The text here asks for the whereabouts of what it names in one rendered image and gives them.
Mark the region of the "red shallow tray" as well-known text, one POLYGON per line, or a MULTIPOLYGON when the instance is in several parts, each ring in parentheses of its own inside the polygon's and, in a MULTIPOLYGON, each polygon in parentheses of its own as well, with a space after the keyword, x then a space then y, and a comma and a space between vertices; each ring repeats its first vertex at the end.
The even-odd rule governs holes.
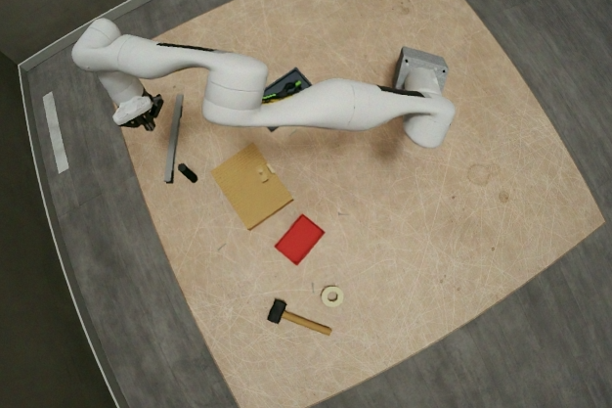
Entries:
POLYGON ((324 233, 322 228, 302 213, 274 248, 297 266, 324 233))

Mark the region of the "tan wood-grain board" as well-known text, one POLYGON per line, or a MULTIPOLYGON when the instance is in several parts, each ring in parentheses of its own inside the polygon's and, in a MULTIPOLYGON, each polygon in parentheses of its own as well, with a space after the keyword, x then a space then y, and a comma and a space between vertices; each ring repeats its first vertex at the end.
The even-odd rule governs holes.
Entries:
POLYGON ((294 201, 267 163, 252 142, 210 171, 249 231, 294 201), (264 184, 255 169, 260 164, 269 179, 264 184))

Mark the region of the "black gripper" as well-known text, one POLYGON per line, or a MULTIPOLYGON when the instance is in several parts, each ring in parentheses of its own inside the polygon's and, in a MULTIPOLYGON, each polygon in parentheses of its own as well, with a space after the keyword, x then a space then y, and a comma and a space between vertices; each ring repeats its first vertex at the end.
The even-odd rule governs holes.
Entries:
POLYGON ((152 132, 154 130, 155 123, 154 123, 153 119, 158 117, 158 114, 159 114, 159 112, 161 110, 161 107, 163 105, 163 100, 162 100, 162 97, 161 97, 160 94, 157 94, 156 97, 153 97, 151 94, 149 94, 146 91, 146 89, 144 87, 144 91, 143 91, 143 94, 142 94, 141 97, 145 97, 145 96, 150 97, 150 99, 152 100, 152 102, 153 102, 152 108, 149 109, 148 111, 146 111, 146 112, 136 116, 135 118, 127 121, 126 123, 123 123, 123 124, 118 125, 118 126, 138 128, 139 125, 143 125, 147 131, 150 130, 150 132, 152 132), (132 123, 132 122, 134 122, 134 123, 132 123))

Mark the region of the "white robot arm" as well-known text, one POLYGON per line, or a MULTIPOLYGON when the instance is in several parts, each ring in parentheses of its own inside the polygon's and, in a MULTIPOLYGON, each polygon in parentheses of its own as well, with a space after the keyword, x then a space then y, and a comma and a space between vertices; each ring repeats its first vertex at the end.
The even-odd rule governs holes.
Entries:
POLYGON ((202 114, 228 127, 362 132, 402 115, 409 139, 434 149, 442 144, 456 112, 442 96, 434 70, 427 68, 412 69, 405 89, 332 78, 283 99, 262 101, 269 72, 263 62, 238 53, 121 35, 107 19, 92 22, 71 55, 79 68, 97 73, 119 107, 113 115, 117 125, 153 106, 150 97, 139 97, 144 91, 139 78, 158 79, 185 68, 209 70, 202 114))

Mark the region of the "black-headed mallet with wooden handle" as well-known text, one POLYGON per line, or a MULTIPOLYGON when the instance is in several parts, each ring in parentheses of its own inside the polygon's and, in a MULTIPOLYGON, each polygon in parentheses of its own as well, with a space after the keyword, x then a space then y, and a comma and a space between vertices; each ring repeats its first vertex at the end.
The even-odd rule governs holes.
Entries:
POLYGON ((304 318, 301 318, 289 312, 286 312, 284 311, 285 308, 286 308, 286 303, 275 299, 267 320, 275 324, 279 324, 281 321, 281 318, 284 318, 288 321, 291 321, 293 323, 296 323, 308 329, 311 329, 316 332, 322 333, 324 335, 330 336, 332 329, 319 325, 312 321, 306 320, 304 318))

